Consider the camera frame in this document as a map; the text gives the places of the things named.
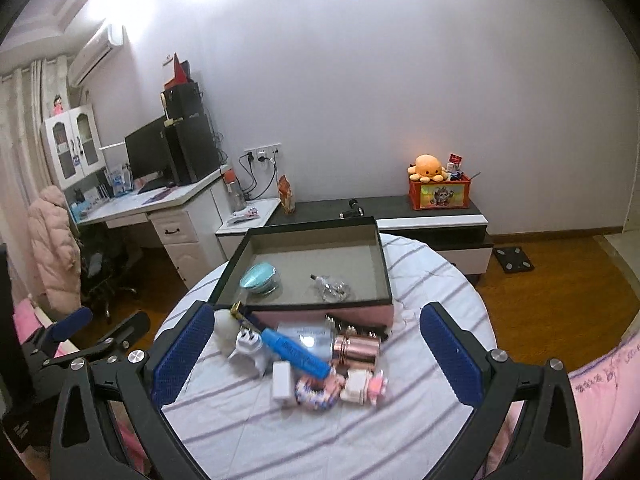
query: white wall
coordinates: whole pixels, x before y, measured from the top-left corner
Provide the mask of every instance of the white wall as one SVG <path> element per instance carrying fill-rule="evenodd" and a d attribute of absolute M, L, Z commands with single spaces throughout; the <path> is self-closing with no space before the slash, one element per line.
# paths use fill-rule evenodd
<path fill-rule="evenodd" d="M 491 232 L 624 222 L 634 60 L 600 0 L 128 6 L 129 46 L 88 85 L 103 143 L 161 114 L 160 67 L 175 51 L 230 158 L 282 142 L 298 200 L 402 194 L 416 155 L 455 152 L 482 171 L 472 199 Z"/>

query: cabinet door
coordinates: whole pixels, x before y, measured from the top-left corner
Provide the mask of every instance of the cabinet door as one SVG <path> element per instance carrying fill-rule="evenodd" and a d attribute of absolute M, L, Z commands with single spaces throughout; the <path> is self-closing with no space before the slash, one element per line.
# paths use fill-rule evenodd
<path fill-rule="evenodd" d="M 214 270 L 197 242 L 165 245 L 164 248 L 188 289 L 192 289 L 196 283 Z"/>
<path fill-rule="evenodd" d="M 66 189 L 84 178 L 77 141 L 74 139 L 68 113 L 47 119 L 45 129 L 58 185 Z"/>
<path fill-rule="evenodd" d="M 98 129 L 95 127 L 94 110 L 80 106 L 69 110 L 69 119 L 74 131 L 76 146 L 79 147 L 80 161 L 85 175 L 95 173 L 105 167 L 104 155 L 100 151 Z"/>

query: rose gold cylinder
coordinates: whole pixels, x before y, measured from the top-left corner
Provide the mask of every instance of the rose gold cylinder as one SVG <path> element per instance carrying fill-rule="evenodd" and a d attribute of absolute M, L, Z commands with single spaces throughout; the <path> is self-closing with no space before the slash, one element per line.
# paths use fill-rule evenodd
<path fill-rule="evenodd" d="M 339 335 L 334 340 L 333 364 L 374 372 L 380 339 L 364 335 Z"/>

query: pink puffer jacket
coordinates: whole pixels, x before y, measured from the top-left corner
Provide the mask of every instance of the pink puffer jacket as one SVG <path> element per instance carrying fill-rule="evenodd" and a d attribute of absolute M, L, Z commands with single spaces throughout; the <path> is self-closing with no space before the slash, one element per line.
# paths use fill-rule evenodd
<path fill-rule="evenodd" d="M 29 207 L 29 234 L 40 277 L 53 310 L 64 316 L 80 308 L 80 249 L 69 228 L 65 196 L 56 186 Z"/>

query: teal oval object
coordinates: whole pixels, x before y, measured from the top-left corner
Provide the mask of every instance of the teal oval object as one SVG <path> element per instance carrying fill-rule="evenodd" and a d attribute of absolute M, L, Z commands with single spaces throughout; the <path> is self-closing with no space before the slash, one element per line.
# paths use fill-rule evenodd
<path fill-rule="evenodd" d="M 278 271 L 267 262 L 255 264 L 240 279 L 240 286 L 254 294 L 273 289 L 273 282 Z"/>

